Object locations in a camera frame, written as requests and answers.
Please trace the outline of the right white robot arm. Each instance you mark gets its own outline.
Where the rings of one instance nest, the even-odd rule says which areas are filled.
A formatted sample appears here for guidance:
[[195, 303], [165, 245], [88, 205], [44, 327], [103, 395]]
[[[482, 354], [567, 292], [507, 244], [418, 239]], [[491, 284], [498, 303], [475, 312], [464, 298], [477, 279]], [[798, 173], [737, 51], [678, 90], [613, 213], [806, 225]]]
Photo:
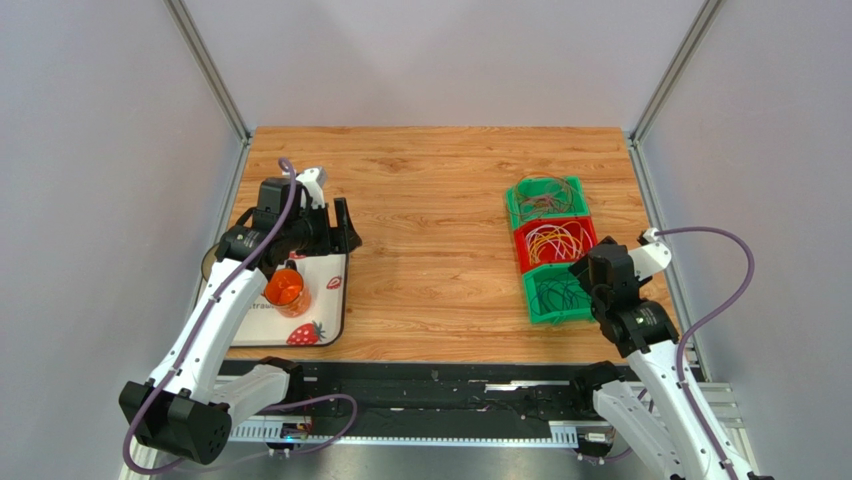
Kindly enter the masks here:
[[757, 479], [759, 473], [730, 440], [686, 363], [685, 336], [642, 287], [671, 263], [655, 229], [629, 249], [611, 237], [593, 246], [569, 271], [591, 299], [603, 336], [628, 362], [653, 401], [645, 406], [611, 362], [580, 370], [572, 382], [575, 410], [609, 422], [660, 479]]

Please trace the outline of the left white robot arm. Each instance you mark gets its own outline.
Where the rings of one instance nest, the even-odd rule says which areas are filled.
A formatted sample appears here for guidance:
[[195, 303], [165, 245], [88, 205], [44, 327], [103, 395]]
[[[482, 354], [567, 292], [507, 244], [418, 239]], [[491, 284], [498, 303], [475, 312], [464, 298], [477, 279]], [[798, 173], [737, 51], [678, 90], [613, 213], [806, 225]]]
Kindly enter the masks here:
[[201, 298], [163, 360], [119, 396], [129, 430], [124, 461], [141, 445], [175, 464], [208, 465], [233, 429], [268, 411], [307, 404], [303, 367], [266, 357], [246, 374], [217, 380], [238, 346], [325, 346], [343, 329], [349, 260], [362, 241], [347, 202], [327, 202], [319, 167], [261, 184], [255, 206], [213, 247]]

